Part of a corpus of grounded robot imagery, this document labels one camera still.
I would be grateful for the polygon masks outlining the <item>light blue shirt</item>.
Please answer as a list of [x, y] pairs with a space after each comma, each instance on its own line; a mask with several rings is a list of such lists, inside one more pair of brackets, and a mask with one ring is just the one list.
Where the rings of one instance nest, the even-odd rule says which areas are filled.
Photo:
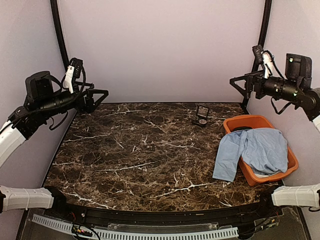
[[275, 128], [253, 128], [226, 134], [220, 141], [212, 177], [233, 182], [242, 159], [260, 177], [288, 170], [288, 142]]

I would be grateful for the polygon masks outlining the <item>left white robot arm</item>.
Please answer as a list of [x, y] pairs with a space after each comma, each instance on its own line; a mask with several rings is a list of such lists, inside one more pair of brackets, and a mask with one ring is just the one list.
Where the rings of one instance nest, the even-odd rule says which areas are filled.
[[[6, 160], [25, 141], [46, 125], [49, 119], [69, 110], [92, 113], [109, 95], [108, 90], [96, 89], [94, 84], [77, 79], [85, 76], [84, 70], [71, 75], [70, 92], [49, 71], [37, 72], [25, 80], [26, 98], [0, 129], [0, 163]], [[71, 213], [65, 195], [54, 186], [41, 188], [0, 187], [0, 211], [16, 209], [51, 209], [60, 218]]]

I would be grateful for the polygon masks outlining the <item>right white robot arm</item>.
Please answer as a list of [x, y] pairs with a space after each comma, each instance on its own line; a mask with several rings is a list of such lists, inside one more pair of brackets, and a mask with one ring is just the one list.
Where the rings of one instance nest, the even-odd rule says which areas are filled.
[[[311, 88], [312, 59], [307, 56], [288, 53], [286, 55], [285, 74], [281, 74], [275, 57], [268, 50], [258, 50], [255, 61], [261, 70], [231, 78], [229, 83], [248, 102], [251, 93], [257, 99], [270, 96], [271, 101], [284, 100], [286, 107], [293, 105], [302, 108], [308, 120], [316, 129], [320, 128], [320, 89]], [[266, 197], [255, 205], [255, 213], [266, 217], [275, 206], [306, 207], [310, 212], [320, 210], [320, 185], [279, 186], [271, 190]]]

